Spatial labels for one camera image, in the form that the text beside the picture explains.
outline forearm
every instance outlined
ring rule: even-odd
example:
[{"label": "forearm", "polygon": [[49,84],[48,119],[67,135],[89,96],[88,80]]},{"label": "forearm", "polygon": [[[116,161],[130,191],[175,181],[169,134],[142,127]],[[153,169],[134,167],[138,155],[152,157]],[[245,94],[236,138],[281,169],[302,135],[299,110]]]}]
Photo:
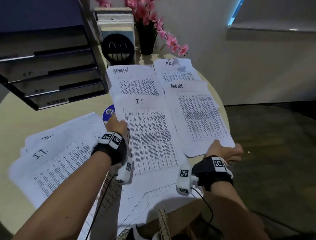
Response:
[{"label": "forearm", "polygon": [[13,240],[77,239],[110,166],[107,154],[93,154],[49,196]]},{"label": "forearm", "polygon": [[206,194],[225,240],[269,239],[230,183],[213,183]]}]

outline black flower pot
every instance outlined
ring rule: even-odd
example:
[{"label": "black flower pot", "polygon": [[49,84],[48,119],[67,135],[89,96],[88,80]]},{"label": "black flower pot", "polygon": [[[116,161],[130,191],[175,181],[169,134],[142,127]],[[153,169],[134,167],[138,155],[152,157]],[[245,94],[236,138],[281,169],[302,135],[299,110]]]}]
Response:
[{"label": "black flower pot", "polygon": [[154,23],[150,22],[144,26],[142,22],[135,24],[138,32],[138,38],[140,43],[140,51],[143,55],[153,54],[154,45],[156,42],[157,33],[154,28]]}]

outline black smiley face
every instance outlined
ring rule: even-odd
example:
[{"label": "black smiley face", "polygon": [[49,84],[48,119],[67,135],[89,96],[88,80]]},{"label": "black smiley face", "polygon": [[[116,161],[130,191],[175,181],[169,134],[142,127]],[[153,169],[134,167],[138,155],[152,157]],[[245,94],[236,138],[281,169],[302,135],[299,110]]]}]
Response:
[{"label": "black smiley face", "polygon": [[129,64],[135,54],[133,43],[122,34],[105,37],[101,49],[104,57],[113,65]]}]

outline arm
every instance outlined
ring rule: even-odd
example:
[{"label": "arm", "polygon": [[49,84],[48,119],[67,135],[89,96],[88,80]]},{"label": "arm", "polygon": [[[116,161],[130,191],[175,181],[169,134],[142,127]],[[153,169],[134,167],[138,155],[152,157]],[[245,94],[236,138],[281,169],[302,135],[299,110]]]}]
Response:
[{"label": "arm", "polygon": [[[218,140],[215,140],[206,156],[216,155],[228,161],[229,159],[240,160],[239,157],[231,157],[242,153],[243,150],[239,144],[236,144],[235,148],[226,148],[222,147]],[[247,210],[229,182],[215,182],[211,185],[211,192],[204,192],[225,240],[269,239],[256,215]]]},{"label": "arm", "polygon": [[[115,116],[110,118],[106,128],[122,135],[127,131],[126,123],[118,122]],[[106,153],[94,153],[59,185],[13,240],[76,240],[110,166],[111,158]]]}]

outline artificial pink flowers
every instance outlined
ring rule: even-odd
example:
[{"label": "artificial pink flowers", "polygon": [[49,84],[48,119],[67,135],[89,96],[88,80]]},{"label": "artificial pink flowers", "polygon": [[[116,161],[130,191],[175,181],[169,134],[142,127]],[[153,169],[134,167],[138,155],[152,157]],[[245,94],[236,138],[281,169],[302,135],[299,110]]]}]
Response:
[{"label": "artificial pink flowers", "polygon": [[[101,7],[111,7],[111,0],[96,0]],[[166,40],[166,45],[171,48],[172,52],[178,52],[178,55],[185,55],[189,49],[188,45],[182,47],[178,45],[178,40],[172,34],[164,30],[164,23],[161,18],[158,19],[157,13],[154,11],[154,0],[124,0],[125,6],[132,9],[135,23],[142,23],[147,28],[154,27],[154,32]]]}]

